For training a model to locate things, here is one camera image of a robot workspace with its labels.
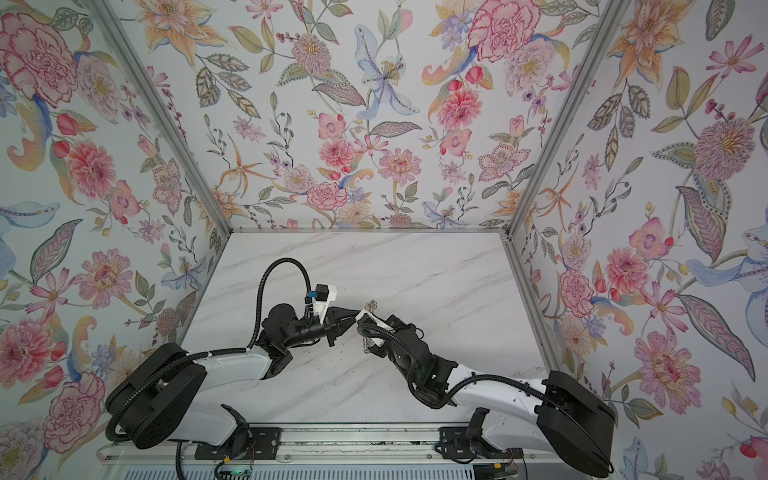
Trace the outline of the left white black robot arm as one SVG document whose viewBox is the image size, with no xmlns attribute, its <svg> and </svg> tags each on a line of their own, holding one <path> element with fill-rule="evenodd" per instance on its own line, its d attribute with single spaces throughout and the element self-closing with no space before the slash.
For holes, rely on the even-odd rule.
<svg viewBox="0 0 768 480">
<path fill-rule="evenodd" d="M 249 421 L 224 398 L 224 387 L 276 377 L 291 362 L 293 349 L 322 339 L 335 343 L 357 316 L 352 309 L 322 305 L 318 313 L 298 317 L 293 307 L 279 304 L 250 346 L 190 353 L 168 343 L 109 395 L 105 436 L 138 449 L 181 441 L 237 455 L 253 435 Z"/>
</svg>

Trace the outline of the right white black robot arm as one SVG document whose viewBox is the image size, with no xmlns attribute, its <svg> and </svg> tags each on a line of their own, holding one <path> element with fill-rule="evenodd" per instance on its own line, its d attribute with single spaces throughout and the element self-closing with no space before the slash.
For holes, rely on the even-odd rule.
<svg viewBox="0 0 768 480">
<path fill-rule="evenodd" d="M 472 409 L 459 437 L 459 460 L 530 449 L 554 453 L 594 478 L 613 474 L 616 415 L 571 376 L 551 371 L 544 379 L 515 379 L 483 373 L 432 353 L 413 324 L 396 317 L 381 320 L 366 311 L 356 320 L 371 352 L 400 371 L 420 404 L 432 410 Z"/>
</svg>

